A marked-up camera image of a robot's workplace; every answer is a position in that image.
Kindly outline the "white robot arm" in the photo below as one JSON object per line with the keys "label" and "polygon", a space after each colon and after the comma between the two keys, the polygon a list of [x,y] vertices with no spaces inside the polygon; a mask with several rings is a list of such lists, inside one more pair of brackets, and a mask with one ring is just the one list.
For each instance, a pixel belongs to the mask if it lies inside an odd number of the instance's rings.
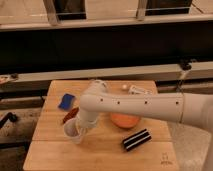
{"label": "white robot arm", "polygon": [[82,93],[77,118],[93,127],[101,112],[115,112],[198,127],[212,134],[202,171],[213,171],[213,95],[159,93],[125,95],[107,92],[104,81],[94,80]]}

